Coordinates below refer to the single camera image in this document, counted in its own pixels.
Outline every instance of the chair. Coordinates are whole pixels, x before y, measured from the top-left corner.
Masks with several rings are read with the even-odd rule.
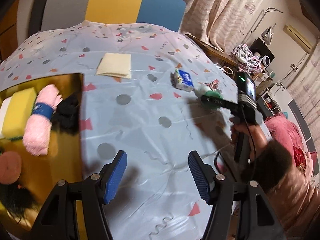
[[[89,20],[150,23],[177,32],[185,7],[183,0],[46,0],[41,31],[69,28]]]

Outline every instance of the rolled pink towel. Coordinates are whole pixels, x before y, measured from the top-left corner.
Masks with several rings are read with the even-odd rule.
[[[52,125],[50,118],[60,101],[62,101],[61,95],[54,85],[47,85],[39,92],[22,139],[26,150],[32,155],[48,154]]]

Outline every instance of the pink blanket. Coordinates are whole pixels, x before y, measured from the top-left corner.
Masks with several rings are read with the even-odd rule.
[[[300,147],[304,150],[302,137],[298,127],[286,119],[285,115],[282,113],[273,117],[268,117],[265,124],[270,131],[272,138],[281,143],[289,151],[292,156],[292,163],[295,164],[293,147]]]

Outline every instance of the curtain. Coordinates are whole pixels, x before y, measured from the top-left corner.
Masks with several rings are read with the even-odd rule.
[[[180,32],[195,36],[230,53],[263,0],[184,0],[187,3]]]
[[[320,153],[320,42],[304,68],[288,87],[303,114]]]

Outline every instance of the light blue tablecloth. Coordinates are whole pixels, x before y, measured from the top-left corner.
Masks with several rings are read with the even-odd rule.
[[[95,76],[106,52],[131,54],[131,79]],[[190,73],[196,88],[218,79],[222,96],[236,101],[233,80],[187,37],[156,25],[85,21],[37,33],[0,65],[0,90],[84,73],[84,177],[99,172],[118,150],[128,155],[116,198],[105,208],[115,240],[198,240],[207,224],[211,207],[200,199],[188,153],[197,150],[213,166],[217,150],[230,143],[230,111],[211,113],[194,92],[172,87],[170,73],[177,67]],[[224,169],[221,159],[218,166]]]

